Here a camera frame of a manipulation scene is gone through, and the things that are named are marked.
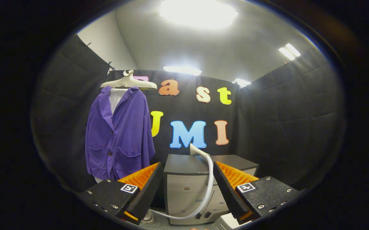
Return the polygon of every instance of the jacket pocket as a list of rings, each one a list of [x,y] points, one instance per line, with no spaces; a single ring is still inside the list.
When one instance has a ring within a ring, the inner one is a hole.
[[[117,151],[119,155],[119,161],[116,162],[116,169],[124,176],[142,169],[140,153],[129,156],[120,147],[118,147]]]
[[[104,149],[93,149],[88,147],[89,163],[91,168],[106,170],[106,158],[107,154]]]

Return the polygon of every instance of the ceiling light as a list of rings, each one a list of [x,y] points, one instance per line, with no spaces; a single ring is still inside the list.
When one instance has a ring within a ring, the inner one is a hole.
[[[278,49],[278,51],[288,57],[291,61],[294,60],[295,57],[301,56],[300,52],[290,43],[285,45],[283,48]]]
[[[248,82],[246,80],[242,80],[240,78],[236,78],[236,80],[234,80],[233,83],[236,83],[237,85],[239,85],[240,88],[244,88],[247,85],[250,85],[251,84],[251,82]]]
[[[202,72],[201,70],[194,69],[187,66],[163,66],[164,71],[169,72],[177,72],[177,73],[184,73],[184,74],[192,74],[195,76],[199,76]]]
[[[280,48],[278,51],[280,51],[284,56],[288,57],[291,61],[295,59],[294,55],[290,53],[286,48]]]
[[[231,25],[237,12],[214,0],[165,0],[160,16],[184,25],[221,28]]]
[[[301,55],[300,52],[295,47],[293,47],[293,45],[291,45],[290,43],[286,45],[286,48],[288,49],[288,51],[293,53],[296,57],[299,57]]]

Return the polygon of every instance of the cabinet handle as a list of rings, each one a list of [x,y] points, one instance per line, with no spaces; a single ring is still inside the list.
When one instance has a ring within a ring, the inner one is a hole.
[[[209,218],[209,216],[211,215],[211,212],[207,212],[206,215],[205,215],[205,218]]]

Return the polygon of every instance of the blue letter m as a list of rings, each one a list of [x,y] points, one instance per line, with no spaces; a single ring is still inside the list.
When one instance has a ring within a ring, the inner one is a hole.
[[[182,147],[179,143],[179,138],[182,140],[182,143],[186,148],[189,146],[192,139],[192,144],[199,149],[207,146],[204,139],[204,127],[206,122],[194,122],[189,131],[187,131],[185,124],[182,121],[172,121],[170,122],[170,125],[173,127],[173,140],[169,145],[171,148],[178,149]]]

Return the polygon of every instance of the white hose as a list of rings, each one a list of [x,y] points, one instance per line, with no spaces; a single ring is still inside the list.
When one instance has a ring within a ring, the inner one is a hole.
[[[152,211],[152,212],[158,213],[158,214],[160,214],[164,217],[168,217],[168,218],[172,218],[172,219],[176,219],[176,220],[186,220],[186,219],[190,219],[190,218],[196,216],[204,208],[204,206],[207,204],[207,202],[209,201],[209,198],[210,198],[211,192],[212,192],[212,188],[213,188],[213,178],[214,178],[214,176],[213,176],[213,161],[211,160],[209,154],[204,155],[204,157],[207,160],[208,165],[209,165],[208,187],[207,187],[206,194],[205,194],[205,197],[203,198],[202,203],[199,205],[199,207],[194,212],[192,212],[191,214],[189,214],[188,216],[185,216],[185,217],[174,217],[174,216],[170,216],[170,215],[161,213],[159,211],[154,211],[152,209],[149,209],[149,210]]]

